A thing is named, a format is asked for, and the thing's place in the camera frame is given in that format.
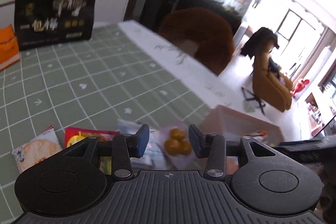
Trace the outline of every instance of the snack bag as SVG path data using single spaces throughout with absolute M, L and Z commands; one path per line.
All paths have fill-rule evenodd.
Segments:
M 17 166 L 22 173 L 29 167 L 45 160 L 62 150 L 58 143 L 54 127 L 47 128 L 42 134 L 12 151 Z
M 65 130 L 65 145 L 69 147 L 76 142 L 81 141 L 82 139 L 88 136 L 96 136 L 100 142 L 110 141 L 114 136 L 119 135 L 117 131 L 101 131 L 101 130 L 91 130 L 91 129 L 82 129 L 75 127 L 68 127 Z M 100 158 L 100 170 L 106 174 L 111 174 L 111 157 L 101 157 Z
M 267 130 L 264 130 L 264 129 L 256 130 L 252 133 L 245 134 L 244 136 L 250 136 L 263 144 L 268 144 L 268 131 Z
M 132 134 L 134 135 L 139 128 L 142 126 L 141 122 L 131 122 L 122 119 L 118 119 L 118 130 L 121 134 Z M 145 153 L 140 159 L 131 158 L 131 164 L 133 171 L 138 171 L 140 169 L 152 169 L 159 162 L 158 166 L 162 166 L 161 162 L 164 162 L 164 156 L 161 149 L 157 146 L 154 138 L 154 132 L 156 130 L 149 128 L 149 141 Z
M 19 47 L 11 25 L 0 29 L 0 70 L 20 60 Z

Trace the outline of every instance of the table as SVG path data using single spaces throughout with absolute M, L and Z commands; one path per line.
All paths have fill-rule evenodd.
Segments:
M 68 126 L 117 130 L 117 119 L 164 128 L 199 124 L 209 107 L 132 42 L 117 25 L 92 39 L 21 52 L 0 76 L 0 222 L 21 214 L 11 151 L 53 125 L 64 147 Z

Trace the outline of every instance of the red object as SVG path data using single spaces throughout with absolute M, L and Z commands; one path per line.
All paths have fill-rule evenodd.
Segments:
M 301 92 L 309 83 L 310 81 L 308 79 L 304 80 L 303 78 L 301 78 L 295 85 L 293 91 L 291 91 L 292 96 L 295 97 L 295 94 Z
M 68 127 L 65 129 L 64 146 L 67 147 L 69 139 L 76 135 L 82 135 L 83 137 L 97 136 L 99 141 L 110 141 L 114 136 L 119 135 L 118 131 L 101 131 L 91 130 L 83 128 Z

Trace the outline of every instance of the black device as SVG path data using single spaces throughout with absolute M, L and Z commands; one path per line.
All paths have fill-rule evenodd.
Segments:
M 134 176 L 130 157 L 141 157 L 148 139 L 147 125 L 112 141 L 90 136 L 30 167 L 15 183 L 24 213 L 14 223 L 323 223 L 312 212 L 320 178 L 277 151 L 290 155 L 295 144 L 276 150 L 251 137 L 230 142 L 191 125 L 196 156 L 208 158 L 203 174 L 140 170 Z M 99 170 L 101 156 L 112 157 L 112 175 Z M 226 175 L 226 156 L 238 157 L 233 175 Z
M 89 40 L 94 17 L 95 0 L 15 0 L 19 49 Z

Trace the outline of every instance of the white floor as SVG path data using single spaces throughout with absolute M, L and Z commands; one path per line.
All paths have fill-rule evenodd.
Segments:
M 238 96 L 244 100 L 241 87 L 252 91 L 252 62 L 249 57 L 236 56 L 225 70 L 219 75 L 220 80 L 229 86 Z M 300 110 L 293 100 L 290 110 L 282 113 L 266 103 L 265 116 L 282 130 L 285 141 L 301 140 Z

